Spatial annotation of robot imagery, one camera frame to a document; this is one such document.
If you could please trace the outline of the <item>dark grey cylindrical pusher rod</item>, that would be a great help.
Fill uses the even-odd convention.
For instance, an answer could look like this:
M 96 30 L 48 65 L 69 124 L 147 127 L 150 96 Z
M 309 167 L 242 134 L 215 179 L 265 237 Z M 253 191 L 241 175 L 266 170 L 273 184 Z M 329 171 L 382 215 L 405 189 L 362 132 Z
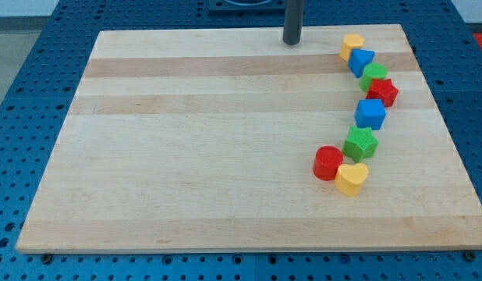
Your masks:
M 299 44 L 303 26 L 304 0 L 285 2 L 285 19 L 282 40 L 287 45 Z

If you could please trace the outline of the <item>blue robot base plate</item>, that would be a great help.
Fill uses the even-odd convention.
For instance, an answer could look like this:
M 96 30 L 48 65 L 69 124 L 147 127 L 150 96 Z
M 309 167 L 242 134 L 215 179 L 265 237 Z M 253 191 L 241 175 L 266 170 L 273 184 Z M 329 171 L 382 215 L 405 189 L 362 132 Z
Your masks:
M 285 0 L 207 0 L 210 12 L 266 11 L 285 8 Z

